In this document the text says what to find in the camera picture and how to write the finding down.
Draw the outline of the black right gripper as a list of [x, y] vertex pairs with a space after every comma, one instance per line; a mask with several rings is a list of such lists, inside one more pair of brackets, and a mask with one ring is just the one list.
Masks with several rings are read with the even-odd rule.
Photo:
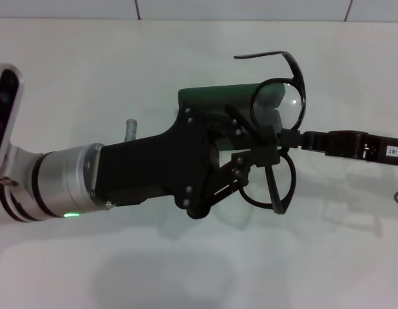
[[[351, 152], [364, 139], [363, 151]], [[371, 135], [361, 131], [300, 131], [283, 129], [280, 146], [310, 151], [327, 151], [326, 156], [363, 159], [367, 162], [398, 166], [398, 138]]]

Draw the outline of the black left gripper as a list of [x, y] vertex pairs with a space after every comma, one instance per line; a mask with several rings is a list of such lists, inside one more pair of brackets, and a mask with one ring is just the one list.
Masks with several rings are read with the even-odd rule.
[[[257, 127], [245, 118], [262, 142], [277, 143], [272, 126]], [[250, 149], [260, 140], [232, 118], [213, 122], [213, 141], [205, 117], [195, 109], [178, 112], [164, 133], [104, 146], [100, 151], [95, 195], [116, 206], [138, 205], [149, 198], [173, 196], [193, 219], [210, 212], [205, 185], [219, 167], [219, 151]]]

